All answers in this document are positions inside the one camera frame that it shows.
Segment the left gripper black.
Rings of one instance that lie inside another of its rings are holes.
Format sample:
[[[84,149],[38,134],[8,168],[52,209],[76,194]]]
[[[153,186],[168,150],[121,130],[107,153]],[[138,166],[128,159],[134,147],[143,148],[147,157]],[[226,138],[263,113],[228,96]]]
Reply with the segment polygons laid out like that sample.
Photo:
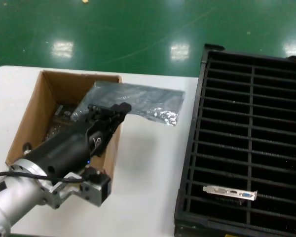
[[[50,178],[78,172],[93,156],[102,155],[131,110],[132,106],[126,102],[110,107],[89,104],[88,116],[98,121],[75,123],[29,152],[24,159],[36,164]]]

